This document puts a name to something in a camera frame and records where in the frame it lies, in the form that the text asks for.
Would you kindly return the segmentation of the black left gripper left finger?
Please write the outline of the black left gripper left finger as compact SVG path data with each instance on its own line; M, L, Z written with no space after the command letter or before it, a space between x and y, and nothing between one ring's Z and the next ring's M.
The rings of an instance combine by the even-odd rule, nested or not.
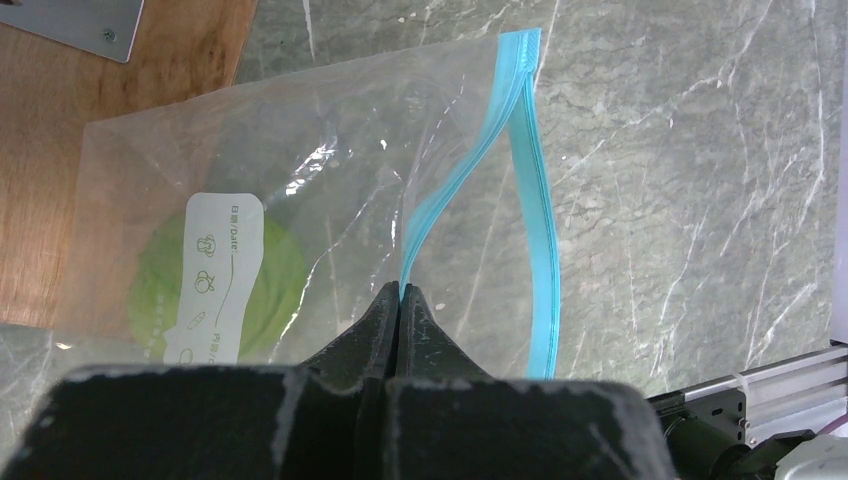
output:
M97 365L43 398L5 479L378 479L399 286L295 366Z

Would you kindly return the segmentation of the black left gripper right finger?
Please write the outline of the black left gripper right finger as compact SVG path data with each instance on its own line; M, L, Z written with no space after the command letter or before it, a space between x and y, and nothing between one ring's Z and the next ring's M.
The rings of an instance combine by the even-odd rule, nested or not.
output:
M673 479L648 401L608 381L397 376L388 479Z

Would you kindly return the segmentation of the green toy cabbage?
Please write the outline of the green toy cabbage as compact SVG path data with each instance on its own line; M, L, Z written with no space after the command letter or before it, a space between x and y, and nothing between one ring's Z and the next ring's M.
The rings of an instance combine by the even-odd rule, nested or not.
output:
M270 218L227 231L162 224L139 255L126 313L146 360L234 363L279 339L295 315L307 268L296 238Z

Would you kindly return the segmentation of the clear zip top bag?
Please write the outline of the clear zip top bag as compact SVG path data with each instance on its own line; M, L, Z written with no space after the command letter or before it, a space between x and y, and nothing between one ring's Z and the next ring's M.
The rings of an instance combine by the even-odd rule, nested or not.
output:
M550 379L560 333L558 239L535 83L542 32L457 40L225 88L113 118L95 138L176 187L140 227L118 312L55 327L54 366L295 364L365 314L387 283L412 285L486 373ZM175 215L192 230L270 218L307 268L299 306L268 350L234 363L149 361L127 318L138 258Z

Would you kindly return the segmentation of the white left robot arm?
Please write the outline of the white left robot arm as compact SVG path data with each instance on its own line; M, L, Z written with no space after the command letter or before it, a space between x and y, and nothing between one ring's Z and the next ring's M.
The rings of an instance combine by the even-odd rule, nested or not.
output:
M295 366L105 365L44 397L5 479L843 479L833 425L754 441L753 394L499 380L391 282Z

